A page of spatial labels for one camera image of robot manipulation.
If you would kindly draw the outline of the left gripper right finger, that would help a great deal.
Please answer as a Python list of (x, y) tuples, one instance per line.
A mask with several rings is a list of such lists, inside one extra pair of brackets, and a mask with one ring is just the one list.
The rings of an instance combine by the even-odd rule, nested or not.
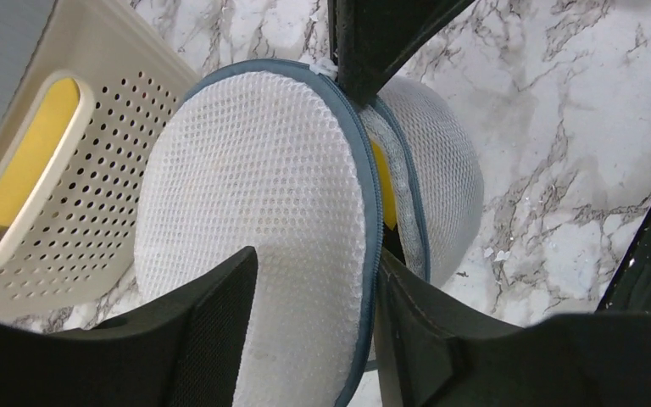
[(651, 313), (521, 328), (381, 256), (374, 332), (386, 406), (651, 406)]

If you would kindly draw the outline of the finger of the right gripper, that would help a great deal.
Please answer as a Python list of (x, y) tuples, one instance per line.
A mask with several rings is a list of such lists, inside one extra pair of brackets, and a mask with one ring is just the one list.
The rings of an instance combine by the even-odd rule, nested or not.
[(337, 84), (360, 107), (473, 0), (330, 0)]

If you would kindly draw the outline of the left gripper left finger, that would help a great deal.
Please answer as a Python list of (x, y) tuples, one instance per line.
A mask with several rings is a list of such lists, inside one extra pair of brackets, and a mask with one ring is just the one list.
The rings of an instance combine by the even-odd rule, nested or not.
[(0, 406), (228, 406), (258, 271), (245, 247), (90, 330), (0, 323)]

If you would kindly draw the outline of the yellow bra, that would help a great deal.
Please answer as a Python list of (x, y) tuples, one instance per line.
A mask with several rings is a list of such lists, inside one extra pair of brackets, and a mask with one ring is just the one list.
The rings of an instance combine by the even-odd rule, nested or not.
[(373, 148), (376, 167), (381, 184), (381, 198), (383, 205), (383, 222), (389, 230), (394, 230), (397, 226), (397, 204), (392, 187), (392, 179), (389, 173), (387, 160), (381, 148), (374, 142), (370, 141)]

